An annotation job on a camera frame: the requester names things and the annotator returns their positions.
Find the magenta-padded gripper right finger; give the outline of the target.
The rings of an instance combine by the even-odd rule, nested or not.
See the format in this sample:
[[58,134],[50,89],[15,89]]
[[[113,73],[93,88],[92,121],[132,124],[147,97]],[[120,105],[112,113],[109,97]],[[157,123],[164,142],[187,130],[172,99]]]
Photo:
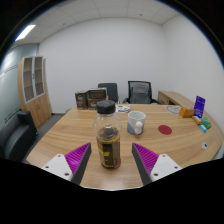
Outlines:
[[181,170],[181,167],[167,154],[158,155],[137,143],[132,144],[132,154],[143,185]]

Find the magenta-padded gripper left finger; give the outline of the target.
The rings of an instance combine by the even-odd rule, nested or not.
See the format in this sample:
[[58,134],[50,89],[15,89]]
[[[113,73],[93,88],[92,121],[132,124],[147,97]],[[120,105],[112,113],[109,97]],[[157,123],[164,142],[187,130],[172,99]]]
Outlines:
[[42,169],[79,185],[90,155],[91,144],[87,143],[66,155],[56,154]]

